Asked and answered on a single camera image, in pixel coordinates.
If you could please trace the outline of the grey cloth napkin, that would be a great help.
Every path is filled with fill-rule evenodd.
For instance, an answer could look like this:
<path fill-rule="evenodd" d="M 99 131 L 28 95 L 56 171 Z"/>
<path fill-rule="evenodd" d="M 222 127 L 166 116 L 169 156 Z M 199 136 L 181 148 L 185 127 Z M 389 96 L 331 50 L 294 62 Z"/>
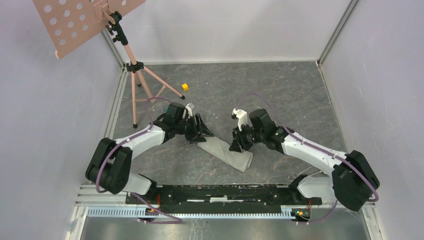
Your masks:
<path fill-rule="evenodd" d="M 230 145 L 217 137 L 206 137 L 205 139 L 205 142 L 199 142 L 197 146 L 207 153 L 242 173 L 250 167 L 253 159 L 252 152 L 230 151 Z"/>

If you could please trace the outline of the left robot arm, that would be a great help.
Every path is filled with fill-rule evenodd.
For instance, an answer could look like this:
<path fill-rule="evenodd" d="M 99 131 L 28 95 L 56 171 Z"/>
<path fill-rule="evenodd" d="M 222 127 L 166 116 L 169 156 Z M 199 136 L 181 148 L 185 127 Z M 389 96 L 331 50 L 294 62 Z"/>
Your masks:
<path fill-rule="evenodd" d="M 98 193 L 135 193 L 145 204 L 153 203 L 157 198 L 157 190 L 152 187 L 153 180 L 142 174 L 131 173 L 132 161 L 176 135 L 184 136 L 191 144 L 204 143 L 207 138 L 212 138 L 214 134 L 201 116 L 192 110 L 192 104 L 172 102 L 166 112 L 152 119 L 146 128 L 116 140 L 107 137 L 101 139 L 85 177 L 95 184 Z"/>

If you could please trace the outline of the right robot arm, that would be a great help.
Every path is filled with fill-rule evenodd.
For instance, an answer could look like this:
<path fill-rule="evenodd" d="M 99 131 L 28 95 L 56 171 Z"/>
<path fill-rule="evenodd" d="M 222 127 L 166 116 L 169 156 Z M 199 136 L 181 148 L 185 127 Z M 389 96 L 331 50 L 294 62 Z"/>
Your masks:
<path fill-rule="evenodd" d="M 291 128 L 277 126 L 263 108 L 251 113 L 234 108 L 231 117 L 237 120 L 237 126 L 232 130 L 231 152 L 242 153 L 254 144 L 264 144 L 268 149 L 300 159 L 330 177 L 331 186 L 321 191 L 306 186 L 309 177 L 301 179 L 288 191 L 293 203 L 302 204 L 308 198 L 329 196 L 357 212 L 366 202 L 379 200 L 380 181 L 361 152 L 346 153 L 310 141 Z"/>

